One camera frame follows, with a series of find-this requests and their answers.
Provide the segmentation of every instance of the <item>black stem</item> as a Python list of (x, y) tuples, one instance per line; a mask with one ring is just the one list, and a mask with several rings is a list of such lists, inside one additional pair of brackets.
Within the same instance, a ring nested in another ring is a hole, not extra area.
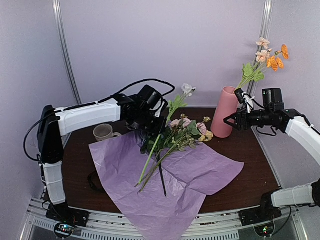
[[(157, 161), (157, 162), (160, 161), (160, 156), (159, 156), (159, 155), (156, 157), (156, 161)], [(165, 197), (167, 197), (165, 179), (164, 179), (164, 174), (163, 174), (163, 172), (162, 172), (161, 163), (159, 164), (159, 171), (160, 171), (160, 176), (161, 176), (161, 182), (162, 182), (163, 192), (164, 192)]]

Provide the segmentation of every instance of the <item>mug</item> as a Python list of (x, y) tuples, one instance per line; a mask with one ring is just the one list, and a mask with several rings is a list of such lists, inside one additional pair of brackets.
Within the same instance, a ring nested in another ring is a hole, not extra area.
[(98, 142), (122, 136), (119, 132), (114, 132), (113, 127), (109, 124), (100, 124), (96, 126), (93, 130), (93, 135)]

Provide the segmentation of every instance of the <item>purple wrapping paper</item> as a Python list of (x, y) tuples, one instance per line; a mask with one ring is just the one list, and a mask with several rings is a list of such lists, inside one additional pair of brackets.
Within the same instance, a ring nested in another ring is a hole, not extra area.
[(201, 143), (174, 152), (162, 162), (167, 192), (157, 170), (144, 190), (135, 187), (148, 158), (136, 132), (91, 144), (102, 186), (146, 240), (178, 240), (197, 216), (206, 195), (226, 187), (243, 169)]

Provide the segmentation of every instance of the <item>dark brown tabletop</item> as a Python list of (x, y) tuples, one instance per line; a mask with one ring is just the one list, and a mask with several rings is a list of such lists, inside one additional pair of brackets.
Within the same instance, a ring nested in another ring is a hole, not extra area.
[[(184, 113), (192, 120), (202, 121), (205, 116), (212, 117), (214, 112), (214, 108), (183, 108), (177, 110), (175, 116), (178, 118)], [(113, 122), (111, 125), (115, 132), (129, 132), (124, 122)], [(106, 193), (92, 190), (88, 183), (88, 175), (95, 170), (89, 150), (89, 144), (96, 141), (93, 129), (94, 126), (73, 132), (65, 148), (62, 174), (66, 198), (71, 207), (120, 213)], [(234, 161), (244, 163), (244, 168), (227, 187), (206, 197), (200, 213), (257, 206), (262, 194), (279, 189), (270, 165), (251, 130), (234, 129), (230, 137), (214, 137), (207, 145)], [(93, 181), (101, 187), (97, 175)]]

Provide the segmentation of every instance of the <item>vase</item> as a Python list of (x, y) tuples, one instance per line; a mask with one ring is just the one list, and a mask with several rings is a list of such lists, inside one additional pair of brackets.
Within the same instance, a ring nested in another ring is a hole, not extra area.
[(224, 139), (232, 133), (232, 126), (225, 124), (224, 119), (237, 111), (238, 99), (234, 91), (235, 88), (232, 86), (225, 86), (221, 91), (219, 103), (211, 124), (211, 132), (215, 137)]

